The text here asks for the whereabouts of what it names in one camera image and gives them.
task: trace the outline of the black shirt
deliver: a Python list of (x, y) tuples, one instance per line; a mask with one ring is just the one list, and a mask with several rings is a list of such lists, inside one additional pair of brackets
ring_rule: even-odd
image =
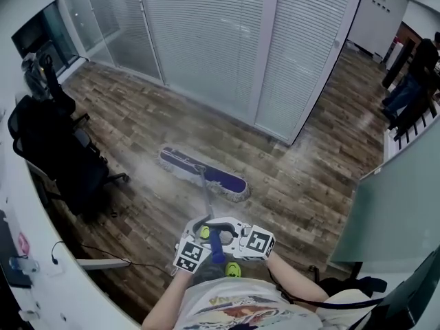
[(425, 67), (432, 71), (438, 60), (439, 53), (437, 48), (430, 39), (424, 39), (416, 49), (408, 72), (420, 85), (426, 85), (429, 80), (429, 75), (425, 72)]

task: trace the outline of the curved desk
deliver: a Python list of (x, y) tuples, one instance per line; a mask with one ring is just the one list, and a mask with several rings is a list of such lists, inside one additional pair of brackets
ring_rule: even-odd
[(51, 249), (61, 238), (40, 202), (26, 161), (12, 150), (7, 121), (14, 100), (3, 106), (6, 114), (0, 123), (0, 209), (6, 214), (17, 250), (22, 232), (30, 245), (29, 257), (40, 265), (40, 271), (30, 276), (30, 289), (11, 287), (20, 308), (39, 314), (38, 320), (30, 322), (36, 330), (139, 330), (140, 325), (98, 288), (63, 243), (54, 250), (58, 265), (52, 263)]

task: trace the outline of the person's arm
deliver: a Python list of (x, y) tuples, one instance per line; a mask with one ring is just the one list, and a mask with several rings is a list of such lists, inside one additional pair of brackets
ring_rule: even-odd
[(144, 319), (142, 330), (172, 330), (174, 328), (180, 305), (192, 277), (190, 272), (177, 270), (165, 293)]
[(266, 263), (275, 279), (292, 296), (316, 302), (324, 302), (329, 298), (321, 287), (297, 272), (274, 251)]

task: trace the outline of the white t-shirt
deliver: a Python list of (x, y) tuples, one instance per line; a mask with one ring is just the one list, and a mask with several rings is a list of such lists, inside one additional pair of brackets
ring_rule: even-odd
[[(350, 289), (328, 303), (369, 300), (361, 291)], [(318, 330), (347, 329), (373, 307), (354, 310), (318, 308), (316, 313), (289, 304), (275, 285), (251, 278), (220, 278), (189, 288), (182, 301), (178, 330), (229, 329), (247, 324), (248, 329)]]

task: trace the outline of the floor plank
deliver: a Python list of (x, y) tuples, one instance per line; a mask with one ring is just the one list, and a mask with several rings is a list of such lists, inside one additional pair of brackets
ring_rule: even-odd
[[(327, 259), (359, 178), (382, 162), (386, 123), (378, 107), (385, 95), (383, 76), (370, 58), (344, 49), (308, 121), (288, 147), (144, 80), (86, 63), (63, 88), (75, 98), (77, 112), (90, 115), (83, 128), (111, 171), (125, 171), (132, 181), (106, 187), (110, 203), (94, 219), (74, 217), (59, 201), (51, 216), (74, 254), (102, 256), (75, 247), (77, 241), (170, 272), (184, 225), (204, 213), (200, 188), (155, 162), (160, 146), (171, 142), (221, 163), (251, 185), (251, 197), (241, 203), (213, 197), (217, 216), (234, 216), (272, 231), (275, 250), (309, 277), (311, 264), (324, 276), (344, 277), (327, 268)], [(268, 278), (256, 263), (245, 263), (244, 274)], [(91, 276), (138, 321), (169, 282), (156, 269), (141, 266)]]

